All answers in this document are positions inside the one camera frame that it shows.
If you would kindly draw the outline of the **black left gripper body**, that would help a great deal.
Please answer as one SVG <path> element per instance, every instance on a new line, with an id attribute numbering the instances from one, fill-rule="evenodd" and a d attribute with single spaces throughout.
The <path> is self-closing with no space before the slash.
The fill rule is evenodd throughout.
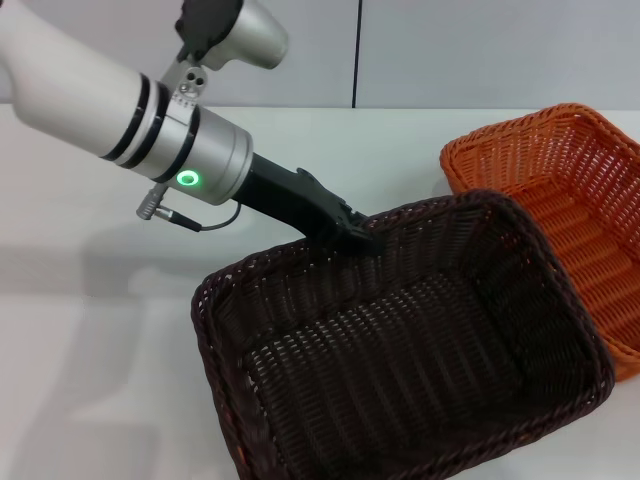
<path id="1" fill-rule="evenodd" d="M 293 172 L 255 154 L 235 200 L 285 223 L 309 239 L 359 239 L 361 227 L 346 202 L 313 175 Z"/>

